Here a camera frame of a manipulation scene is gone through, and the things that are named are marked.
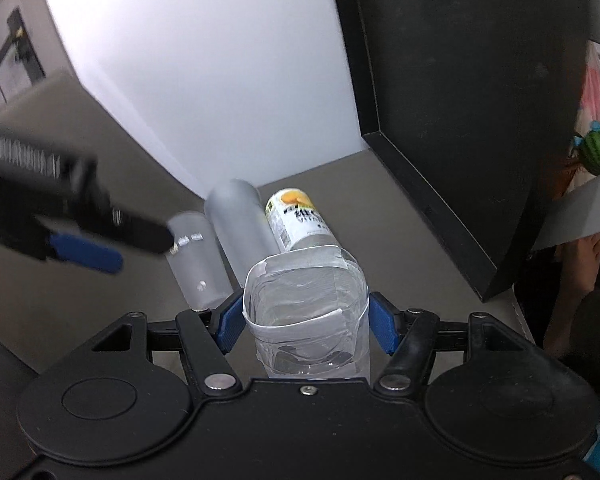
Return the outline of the taped cut clear bottle cup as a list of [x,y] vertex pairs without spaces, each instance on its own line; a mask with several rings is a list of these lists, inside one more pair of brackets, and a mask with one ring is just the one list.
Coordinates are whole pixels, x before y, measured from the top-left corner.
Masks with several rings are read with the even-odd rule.
[[309,247],[258,262],[242,315],[268,377],[370,380],[370,292],[345,249]]

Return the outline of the small frosted plastic cup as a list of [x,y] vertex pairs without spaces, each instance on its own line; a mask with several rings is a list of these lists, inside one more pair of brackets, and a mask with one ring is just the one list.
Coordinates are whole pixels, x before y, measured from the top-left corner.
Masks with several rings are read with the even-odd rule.
[[211,222],[199,212],[184,211],[172,217],[168,227],[174,245],[166,260],[185,301],[194,311],[216,309],[234,288]]

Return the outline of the tall frosted plastic cup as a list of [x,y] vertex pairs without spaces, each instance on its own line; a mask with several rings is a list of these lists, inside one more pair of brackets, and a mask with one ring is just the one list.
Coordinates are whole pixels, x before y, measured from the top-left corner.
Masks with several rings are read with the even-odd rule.
[[255,264],[279,253],[260,194],[249,182],[230,179],[217,185],[204,202],[204,214],[240,286]]

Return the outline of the yellow labelled clear bottle cup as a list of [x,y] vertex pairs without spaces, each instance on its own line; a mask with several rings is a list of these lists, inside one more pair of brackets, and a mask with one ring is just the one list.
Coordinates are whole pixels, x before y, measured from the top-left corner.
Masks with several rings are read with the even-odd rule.
[[298,188],[283,188],[273,194],[264,212],[281,252],[338,245],[309,195]]

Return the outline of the white shelf unit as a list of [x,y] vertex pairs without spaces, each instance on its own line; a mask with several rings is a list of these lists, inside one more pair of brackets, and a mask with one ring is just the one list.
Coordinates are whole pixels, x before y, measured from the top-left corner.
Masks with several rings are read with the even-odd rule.
[[550,207],[532,249],[550,248],[600,233],[600,175]]

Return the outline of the black tray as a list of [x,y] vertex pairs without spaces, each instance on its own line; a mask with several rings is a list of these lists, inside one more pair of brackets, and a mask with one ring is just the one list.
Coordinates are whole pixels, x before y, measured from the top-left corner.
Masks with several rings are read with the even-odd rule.
[[513,283],[580,102],[588,0],[335,0],[363,140],[482,299]]

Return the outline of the watermelon toy figure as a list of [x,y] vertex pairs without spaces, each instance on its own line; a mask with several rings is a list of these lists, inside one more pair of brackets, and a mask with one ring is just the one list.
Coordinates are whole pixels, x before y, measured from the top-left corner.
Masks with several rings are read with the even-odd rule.
[[578,156],[582,166],[593,176],[600,175],[600,131],[590,131],[581,139]]

